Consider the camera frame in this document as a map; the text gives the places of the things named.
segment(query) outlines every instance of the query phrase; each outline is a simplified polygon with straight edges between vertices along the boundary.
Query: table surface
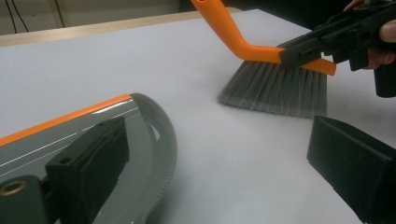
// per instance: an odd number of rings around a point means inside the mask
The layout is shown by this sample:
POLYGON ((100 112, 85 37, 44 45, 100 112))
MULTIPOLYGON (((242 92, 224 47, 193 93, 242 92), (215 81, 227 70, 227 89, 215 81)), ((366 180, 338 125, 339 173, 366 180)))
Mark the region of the table surface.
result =
MULTIPOLYGON (((259 10, 233 17, 256 45, 307 32, 259 10)), ((177 20, 75 38, 1 36, 0 136, 140 92, 166 111, 178 144, 175 176, 148 223, 361 223, 305 158, 312 119, 218 104, 242 61, 203 19, 177 20)), ((329 117, 396 146, 395 99, 375 96, 372 71, 337 69, 329 117)))

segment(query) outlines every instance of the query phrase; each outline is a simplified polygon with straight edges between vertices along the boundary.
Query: orange stripe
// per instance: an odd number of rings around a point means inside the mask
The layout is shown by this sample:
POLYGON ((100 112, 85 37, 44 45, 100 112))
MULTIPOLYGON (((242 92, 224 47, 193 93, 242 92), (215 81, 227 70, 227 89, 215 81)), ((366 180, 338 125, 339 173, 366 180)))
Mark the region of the orange stripe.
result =
POLYGON ((57 119, 52 119, 52 120, 46 121, 44 123, 38 124, 36 126, 33 126, 31 128, 25 129, 23 131, 13 133, 6 137, 0 138, 0 147, 7 145, 9 143, 15 142, 17 140, 20 140, 20 139, 27 137, 29 135, 42 132, 42 131, 52 128, 56 125, 65 123, 71 119, 76 119, 76 118, 84 116, 86 114, 91 114, 92 112, 95 112, 97 110, 106 108, 110 105, 114 105, 114 104, 117 104, 122 101, 130 100, 130 99, 132 99, 131 95, 123 94, 123 95, 117 96, 115 98, 112 98, 110 100, 103 101, 102 103, 99 103, 97 105, 91 105, 86 108, 80 109, 78 111, 72 112, 70 114, 61 116, 57 119))

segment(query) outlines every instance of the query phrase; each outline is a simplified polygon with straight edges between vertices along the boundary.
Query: broom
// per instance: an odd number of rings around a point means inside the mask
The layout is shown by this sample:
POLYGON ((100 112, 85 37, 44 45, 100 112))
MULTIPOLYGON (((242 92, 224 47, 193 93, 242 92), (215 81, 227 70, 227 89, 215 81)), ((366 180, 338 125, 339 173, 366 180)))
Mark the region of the broom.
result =
POLYGON ((295 69, 281 65, 281 47, 250 45, 220 0, 191 0, 224 44, 245 60, 219 94, 225 105, 276 115, 313 118, 327 114, 327 75, 335 64, 317 59, 295 69))

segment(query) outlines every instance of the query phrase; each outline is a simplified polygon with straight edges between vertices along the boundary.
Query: human hand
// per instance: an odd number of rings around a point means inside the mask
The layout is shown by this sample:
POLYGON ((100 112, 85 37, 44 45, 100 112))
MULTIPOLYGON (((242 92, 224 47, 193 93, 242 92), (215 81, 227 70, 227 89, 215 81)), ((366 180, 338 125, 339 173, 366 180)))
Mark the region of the human hand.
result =
MULTIPOLYGON (((349 5, 346 6, 344 11, 350 10, 360 4, 363 4, 364 0, 353 0, 349 5)), ((385 23, 379 30, 380 38, 389 43, 396 43, 396 20, 385 23)), ((369 65, 364 69, 376 69, 381 64, 393 63, 396 59, 396 53, 386 49, 368 49, 369 65)))

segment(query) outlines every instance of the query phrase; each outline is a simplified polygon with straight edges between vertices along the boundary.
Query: gray bristles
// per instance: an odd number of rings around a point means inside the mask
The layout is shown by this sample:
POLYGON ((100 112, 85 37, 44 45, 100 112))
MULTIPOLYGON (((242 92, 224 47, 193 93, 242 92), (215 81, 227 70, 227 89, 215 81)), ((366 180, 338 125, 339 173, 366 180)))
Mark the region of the gray bristles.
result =
POLYGON ((219 102, 277 115, 313 118, 327 114, 327 75, 278 63, 244 61, 219 102))

